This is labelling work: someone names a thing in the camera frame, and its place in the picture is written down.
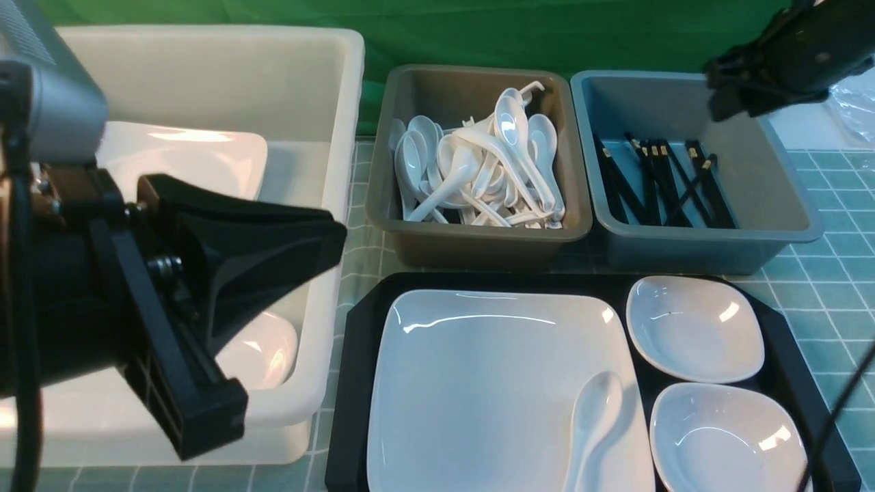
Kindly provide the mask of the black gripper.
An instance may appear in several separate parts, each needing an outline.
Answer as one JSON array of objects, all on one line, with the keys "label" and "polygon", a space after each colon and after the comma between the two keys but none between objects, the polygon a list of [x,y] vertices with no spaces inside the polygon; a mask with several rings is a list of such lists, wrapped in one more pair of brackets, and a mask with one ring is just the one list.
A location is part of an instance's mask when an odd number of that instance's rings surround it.
[{"label": "black gripper", "polygon": [[44,166],[4,198],[2,395],[116,368],[187,461],[243,438],[249,396],[215,356],[256,315],[340,264],[331,212],[209,192],[167,174],[126,202],[107,170]]},{"label": "black gripper", "polygon": [[759,37],[704,64],[714,122],[822,103],[829,90],[873,68],[872,1],[794,1]]}]

